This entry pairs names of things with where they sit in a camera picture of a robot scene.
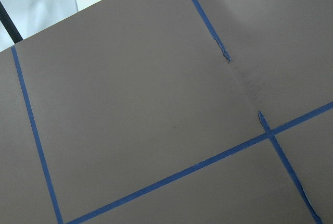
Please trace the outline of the brown paper table cover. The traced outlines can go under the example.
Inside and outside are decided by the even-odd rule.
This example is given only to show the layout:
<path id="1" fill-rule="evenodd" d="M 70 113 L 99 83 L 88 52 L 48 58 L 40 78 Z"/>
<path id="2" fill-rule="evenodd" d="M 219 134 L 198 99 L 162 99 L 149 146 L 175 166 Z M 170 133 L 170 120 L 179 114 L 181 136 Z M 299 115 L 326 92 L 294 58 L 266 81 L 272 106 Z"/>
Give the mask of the brown paper table cover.
<path id="1" fill-rule="evenodd" d="M 102 0 L 3 50 L 1 223 L 332 223 L 332 0 Z"/>

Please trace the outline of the black tripod pole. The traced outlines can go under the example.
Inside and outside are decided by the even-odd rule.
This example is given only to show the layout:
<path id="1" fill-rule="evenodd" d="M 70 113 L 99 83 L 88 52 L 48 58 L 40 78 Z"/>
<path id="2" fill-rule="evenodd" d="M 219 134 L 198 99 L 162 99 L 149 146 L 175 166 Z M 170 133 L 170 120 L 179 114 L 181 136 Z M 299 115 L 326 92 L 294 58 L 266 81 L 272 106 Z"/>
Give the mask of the black tripod pole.
<path id="1" fill-rule="evenodd" d="M 10 18 L 8 12 L 6 11 L 2 3 L 1 3 L 1 23 L 14 43 L 18 43 L 23 40 L 21 34 L 14 25 L 12 19 Z"/>

